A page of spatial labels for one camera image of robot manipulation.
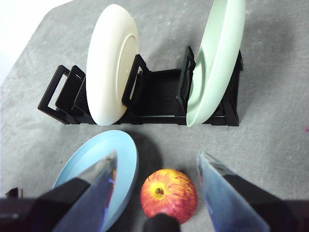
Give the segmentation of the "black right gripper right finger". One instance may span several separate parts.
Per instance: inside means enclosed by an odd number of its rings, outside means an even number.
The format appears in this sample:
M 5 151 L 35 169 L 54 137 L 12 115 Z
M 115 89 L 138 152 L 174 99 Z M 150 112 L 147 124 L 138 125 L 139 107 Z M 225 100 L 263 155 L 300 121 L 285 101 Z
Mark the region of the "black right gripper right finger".
M 295 232 L 288 205 L 201 151 L 197 158 L 203 197 L 217 232 Z

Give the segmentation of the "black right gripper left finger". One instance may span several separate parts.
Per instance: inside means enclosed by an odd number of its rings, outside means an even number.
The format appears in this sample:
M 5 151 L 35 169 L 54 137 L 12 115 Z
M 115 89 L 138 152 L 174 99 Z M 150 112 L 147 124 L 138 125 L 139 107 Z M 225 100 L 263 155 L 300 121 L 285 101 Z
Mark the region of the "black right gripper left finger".
M 117 153 L 38 197 L 31 209 L 33 232 L 99 232 L 117 173 Z

